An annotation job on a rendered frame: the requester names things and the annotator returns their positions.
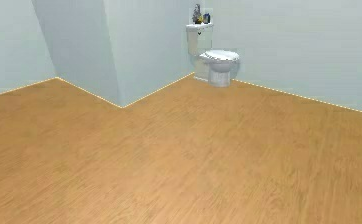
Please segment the white toilet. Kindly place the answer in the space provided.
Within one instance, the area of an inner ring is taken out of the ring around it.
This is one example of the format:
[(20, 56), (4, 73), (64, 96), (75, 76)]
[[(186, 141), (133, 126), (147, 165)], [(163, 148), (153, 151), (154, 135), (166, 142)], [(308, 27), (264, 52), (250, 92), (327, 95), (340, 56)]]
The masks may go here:
[(213, 23), (188, 24), (188, 55), (194, 66), (194, 78), (215, 87), (228, 87), (231, 73), (240, 61), (232, 50), (213, 48)]

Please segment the grey spray bottle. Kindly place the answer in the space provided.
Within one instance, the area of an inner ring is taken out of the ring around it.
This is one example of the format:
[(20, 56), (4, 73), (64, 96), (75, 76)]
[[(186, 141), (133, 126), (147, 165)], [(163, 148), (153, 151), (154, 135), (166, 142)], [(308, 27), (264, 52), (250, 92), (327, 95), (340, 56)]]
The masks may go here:
[(194, 7), (194, 11), (193, 11), (193, 15), (192, 15), (192, 21), (194, 24), (197, 19), (202, 19), (201, 6), (199, 4), (196, 4)]

